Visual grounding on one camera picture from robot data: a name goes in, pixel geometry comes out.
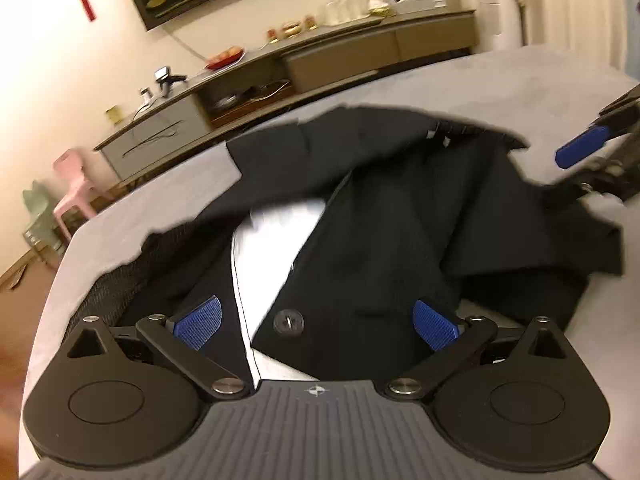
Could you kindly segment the black garment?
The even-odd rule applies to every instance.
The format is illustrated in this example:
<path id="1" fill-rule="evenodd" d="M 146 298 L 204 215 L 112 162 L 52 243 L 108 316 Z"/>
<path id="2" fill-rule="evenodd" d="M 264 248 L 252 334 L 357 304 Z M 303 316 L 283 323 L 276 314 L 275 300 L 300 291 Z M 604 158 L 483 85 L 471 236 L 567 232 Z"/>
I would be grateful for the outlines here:
<path id="1" fill-rule="evenodd" d="M 428 356 L 418 301 L 469 301 L 567 326 L 595 273 L 623 271 L 622 233 L 522 178 L 510 134 L 413 110 L 339 107 L 227 145 L 241 177 L 144 241 L 78 308 L 111 326 L 220 301 L 212 360 L 252 356 L 322 380 L 397 377 Z"/>

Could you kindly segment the white curtain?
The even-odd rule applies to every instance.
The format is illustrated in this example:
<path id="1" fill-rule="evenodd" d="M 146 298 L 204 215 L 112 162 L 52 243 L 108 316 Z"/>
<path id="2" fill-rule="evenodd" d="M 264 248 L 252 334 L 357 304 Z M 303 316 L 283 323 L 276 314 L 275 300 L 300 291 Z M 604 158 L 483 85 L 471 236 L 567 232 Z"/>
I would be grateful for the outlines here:
<path id="1" fill-rule="evenodd" d="M 639 0 L 461 0 L 477 51 L 545 44 L 639 77 Z"/>

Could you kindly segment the pink plastic chair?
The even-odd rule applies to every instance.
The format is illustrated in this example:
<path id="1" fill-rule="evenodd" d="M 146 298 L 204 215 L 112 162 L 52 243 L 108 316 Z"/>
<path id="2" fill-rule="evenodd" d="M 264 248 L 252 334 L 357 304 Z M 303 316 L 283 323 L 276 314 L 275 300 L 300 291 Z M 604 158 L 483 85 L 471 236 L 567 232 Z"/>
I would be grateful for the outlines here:
<path id="1" fill-rule="evenodd" d="M 91 206 L 91 192 L 97 192 L 99 196 L 108 202 L 114 200 L 114 196 L 101 191 L 84 171 L 84 160 L 76 148 L 70 148 L 53 163 L 54 172 L 67 183 L 67 192 L 54 206 L 53 217 L 66 240 L 72 239 L 72 234 L 66 226 L 63 216 L 72 209 L 77 209 L 87 220 L 96 216 L 96 210 Z"/>

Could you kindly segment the green plastic chair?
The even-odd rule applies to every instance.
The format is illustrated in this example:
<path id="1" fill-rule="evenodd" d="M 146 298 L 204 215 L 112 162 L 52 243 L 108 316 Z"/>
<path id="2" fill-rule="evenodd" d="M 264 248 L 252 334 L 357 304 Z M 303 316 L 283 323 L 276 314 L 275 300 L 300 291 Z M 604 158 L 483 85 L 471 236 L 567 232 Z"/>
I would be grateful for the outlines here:
<path id="1" fill-rule="evenodd" d="M 38 244 L 49 246 L 58 255 L 66 251 L 65 243 L 55 233 L 56 222 L 53 211 L 56 201 L 48 189 L 39 181 L 33 180 L 32 186 L 22 193 L 23 204 L 29 214 L 29 224 L 23 232 L 23 238 L 29 249 L 41 261 L 43 256 Z"/>

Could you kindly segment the yellow cup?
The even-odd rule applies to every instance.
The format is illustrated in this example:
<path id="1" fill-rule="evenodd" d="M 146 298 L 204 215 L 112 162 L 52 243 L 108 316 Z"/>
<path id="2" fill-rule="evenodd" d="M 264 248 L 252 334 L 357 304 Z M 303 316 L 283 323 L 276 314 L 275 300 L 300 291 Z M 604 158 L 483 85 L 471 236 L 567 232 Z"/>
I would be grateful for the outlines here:
<path id="1" fill-rule="evenodd" d="M 118 105 L 114 105 L 105 111 L 105 115 L 113 125 L 118 125 L 124 119 L 122 110 Z"/>

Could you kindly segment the long tv cabinet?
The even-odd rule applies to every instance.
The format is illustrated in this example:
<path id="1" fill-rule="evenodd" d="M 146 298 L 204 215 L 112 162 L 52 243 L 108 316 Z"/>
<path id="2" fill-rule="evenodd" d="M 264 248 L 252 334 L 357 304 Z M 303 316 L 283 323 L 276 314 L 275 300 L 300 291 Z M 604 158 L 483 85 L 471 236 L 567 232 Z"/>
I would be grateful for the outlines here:
<path id="1" fill-rule="evenodd" d="M 221 70 L 176 84 L 99 143 L 127 185 L 324 96 L 478 46 L 471 9 L 363 18 L 321 27 L 245 53 Z"/>

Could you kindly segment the red fruit plate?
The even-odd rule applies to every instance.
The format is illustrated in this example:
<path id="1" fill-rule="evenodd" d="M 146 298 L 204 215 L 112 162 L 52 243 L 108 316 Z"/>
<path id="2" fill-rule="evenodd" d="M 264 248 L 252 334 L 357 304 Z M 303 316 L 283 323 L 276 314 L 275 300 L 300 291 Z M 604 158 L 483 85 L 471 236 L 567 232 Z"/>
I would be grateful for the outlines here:
<path id="1" fill-rule="evenodd" d="M 207 61 L 205 68 L 206 70 L 221 70 L 222 68 L 238 62 L 244 54 L 244 48 L 238 46 L 230 47 L 229 49 L 218 53 L 213 58 L 210 58 Z"/>

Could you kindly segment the clear glass cups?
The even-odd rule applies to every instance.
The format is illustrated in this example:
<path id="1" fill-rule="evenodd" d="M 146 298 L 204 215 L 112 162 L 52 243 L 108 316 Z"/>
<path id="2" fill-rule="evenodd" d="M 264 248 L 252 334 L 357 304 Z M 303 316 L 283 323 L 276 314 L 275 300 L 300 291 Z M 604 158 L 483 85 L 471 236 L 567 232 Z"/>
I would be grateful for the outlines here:
<path id="1" fill-rule="evenodd" d="M 361 0 L 328 0 L 322 8 L 322 21 L 326 26 L 350 23 L 365 15 Z"/>

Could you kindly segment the golden ornaments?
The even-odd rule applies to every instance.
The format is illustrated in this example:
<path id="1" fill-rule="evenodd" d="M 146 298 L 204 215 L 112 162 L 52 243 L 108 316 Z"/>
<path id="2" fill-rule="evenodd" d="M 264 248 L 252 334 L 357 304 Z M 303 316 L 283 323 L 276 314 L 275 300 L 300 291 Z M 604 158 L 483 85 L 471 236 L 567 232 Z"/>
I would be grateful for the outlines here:
<path id="1" fill-rule="evenodd" d="M 267 44 L 276 44 L 285 39 L 294 38 L 303 32 L 311 32 L 318 28 L 318 22 L 313 15 L 307 15 L 303 21 L 289 21 L 280 27 L 267 30 Z"/>

